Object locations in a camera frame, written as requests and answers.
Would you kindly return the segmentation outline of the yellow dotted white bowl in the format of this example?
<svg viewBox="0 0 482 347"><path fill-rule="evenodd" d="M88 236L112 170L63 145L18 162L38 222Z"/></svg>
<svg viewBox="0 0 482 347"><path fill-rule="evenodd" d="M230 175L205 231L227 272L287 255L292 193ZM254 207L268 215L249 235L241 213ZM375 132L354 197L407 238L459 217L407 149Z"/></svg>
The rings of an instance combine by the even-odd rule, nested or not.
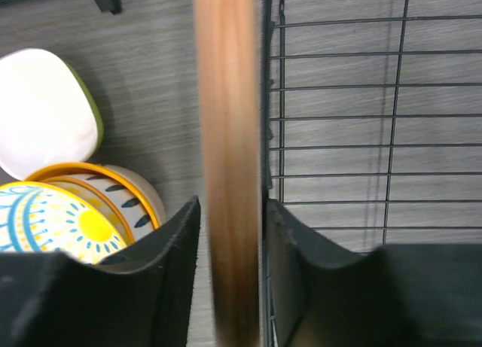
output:
<svg viewBox="0 0 482 347"><path fill-rule="evenodd" d="M114 225L73 193L39 182L1 186L1 252L65 252L98 264L125 249Z"/></svg>

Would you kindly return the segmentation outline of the green square bowl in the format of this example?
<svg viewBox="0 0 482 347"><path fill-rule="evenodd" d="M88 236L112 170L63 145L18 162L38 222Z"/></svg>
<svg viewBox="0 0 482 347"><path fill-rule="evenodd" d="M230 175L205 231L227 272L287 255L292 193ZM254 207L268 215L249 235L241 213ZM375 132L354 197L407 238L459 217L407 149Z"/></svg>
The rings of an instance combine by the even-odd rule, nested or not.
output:
<svg viewBox="0 0 482 347"><path fill-rule="evenodd" d="M39 48L1 58L1 168L12 178L84 162L103 136L96 102L65 60Z"/></svg>

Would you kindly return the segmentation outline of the beige floral ceramic bowl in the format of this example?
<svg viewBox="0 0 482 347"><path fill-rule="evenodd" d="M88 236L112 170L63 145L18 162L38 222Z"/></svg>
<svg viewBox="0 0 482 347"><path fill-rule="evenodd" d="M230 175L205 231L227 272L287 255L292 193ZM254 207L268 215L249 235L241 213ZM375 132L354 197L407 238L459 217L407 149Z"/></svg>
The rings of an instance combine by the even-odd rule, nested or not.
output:
<svg viewBox="0 0 482 347"><path fill-rule="evenodd" d="M154 229L166 222L164 204L154 187L141 175L120 166L104 165L116 181L127 184L127 189L136 196L150 214Z"/></svg>

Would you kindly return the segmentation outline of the black wire dish rack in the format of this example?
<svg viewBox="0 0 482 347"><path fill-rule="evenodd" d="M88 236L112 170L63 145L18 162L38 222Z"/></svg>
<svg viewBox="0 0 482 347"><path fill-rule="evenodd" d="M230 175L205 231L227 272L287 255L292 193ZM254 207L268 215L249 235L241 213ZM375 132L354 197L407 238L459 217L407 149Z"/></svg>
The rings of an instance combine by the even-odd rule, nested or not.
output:
<svg viewBox="0 0 482 347"><path fill-rule="evenodd" d="M267 204L481 246L481 0L193 0L215 343L280 346Z"/></svg>

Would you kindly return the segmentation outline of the orange yellow ribbed bowl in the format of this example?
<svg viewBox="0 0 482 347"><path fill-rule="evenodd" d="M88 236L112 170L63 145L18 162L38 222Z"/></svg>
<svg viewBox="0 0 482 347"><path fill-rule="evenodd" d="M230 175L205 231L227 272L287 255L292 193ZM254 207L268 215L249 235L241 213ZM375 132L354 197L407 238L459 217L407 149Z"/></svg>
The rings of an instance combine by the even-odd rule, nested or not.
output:
<svg viewBox="0 0 482 347"><path fill-rule="evenodd" d="M142 176L119 166L57 163L39 169L27 181L75 188L86 201L100 201L104 216L120 222L120 234L136 242L166 222L166 212L154 187Z"/></svg>

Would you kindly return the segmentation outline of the white striped bowl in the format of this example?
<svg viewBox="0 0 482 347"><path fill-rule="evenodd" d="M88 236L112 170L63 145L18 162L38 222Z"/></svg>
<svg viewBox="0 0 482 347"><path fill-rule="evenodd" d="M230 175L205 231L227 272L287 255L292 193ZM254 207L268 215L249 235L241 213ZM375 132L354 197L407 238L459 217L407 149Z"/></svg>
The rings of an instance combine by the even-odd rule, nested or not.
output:
<svg viewBox="0 0 482 347"><path fill-rule="evenodd" d="M79 196L97 208L128 245L154 231L152 218L140 200L132 195L127 187L112 178L78 173L54 176L46 182Z"/></svg>

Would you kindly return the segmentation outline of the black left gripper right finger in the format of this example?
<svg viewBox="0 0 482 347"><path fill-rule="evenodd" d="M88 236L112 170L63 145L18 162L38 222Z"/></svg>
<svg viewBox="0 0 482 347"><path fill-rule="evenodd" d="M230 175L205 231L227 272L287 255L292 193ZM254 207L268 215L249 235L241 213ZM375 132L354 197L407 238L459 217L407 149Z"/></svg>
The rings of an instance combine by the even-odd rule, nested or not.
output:
<svg viewBox="0 0 482 347"><path fill-rule="evenodd" d="M359 254L267 204L280 346L479 346L481 246L386 244Z"/></svg>

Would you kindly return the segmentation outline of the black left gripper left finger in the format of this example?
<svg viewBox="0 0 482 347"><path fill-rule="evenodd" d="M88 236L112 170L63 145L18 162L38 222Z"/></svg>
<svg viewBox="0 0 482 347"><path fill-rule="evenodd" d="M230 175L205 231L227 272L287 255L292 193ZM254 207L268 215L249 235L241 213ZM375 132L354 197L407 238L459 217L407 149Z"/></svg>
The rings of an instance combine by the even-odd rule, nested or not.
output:
<svg viewBox="0 0 482 347"><path fill-rule="evenodd" d="M3 254L1 344L186 345L199 233L194 197L99 265L62 252Z"/></svg>

